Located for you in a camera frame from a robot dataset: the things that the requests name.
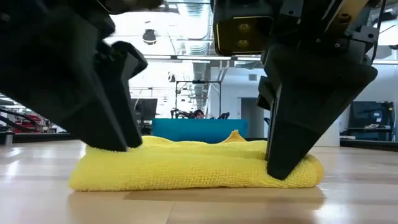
person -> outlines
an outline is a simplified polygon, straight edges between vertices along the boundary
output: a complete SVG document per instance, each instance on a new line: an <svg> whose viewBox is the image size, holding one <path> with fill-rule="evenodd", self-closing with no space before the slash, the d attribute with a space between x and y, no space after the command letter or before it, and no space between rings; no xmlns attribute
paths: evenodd
<svg viewBox="0 0 398 224"><path fill-rule="evenodd" d="M196 110L195 112L193 112L193 117L195 119L203 119L205 118L205 114L203 113L202 110Z"/></svg>

wooden floor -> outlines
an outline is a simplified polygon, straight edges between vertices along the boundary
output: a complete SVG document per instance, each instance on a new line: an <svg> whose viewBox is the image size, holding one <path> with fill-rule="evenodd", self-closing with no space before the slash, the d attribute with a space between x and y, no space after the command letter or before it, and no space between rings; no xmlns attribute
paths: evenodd
<svg viewBox="0 0 398 224"><path fill-rule="evenodd" d="M398 223L398 153L316 148L314 189L194 189L81 193L68 176L79 141L0 147L2 224Z"/></svg>

metal frame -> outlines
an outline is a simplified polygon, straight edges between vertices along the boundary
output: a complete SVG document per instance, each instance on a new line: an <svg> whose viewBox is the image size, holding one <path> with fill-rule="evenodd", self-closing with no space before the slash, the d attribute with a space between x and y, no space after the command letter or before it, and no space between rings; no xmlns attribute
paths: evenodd
<svg viewBox="0 0 398 224"><path fill-rule="evenodd" d="M201 80L194 80L194 81L175 81L175 109L177 109L177 97L178 97L178 84L179 83L192 83L192 84L212 84L212 83L217 83L220 86L220 91L218 94L218 103L219 103L219 115L221 116L221 81L201 81Z"/></svg>

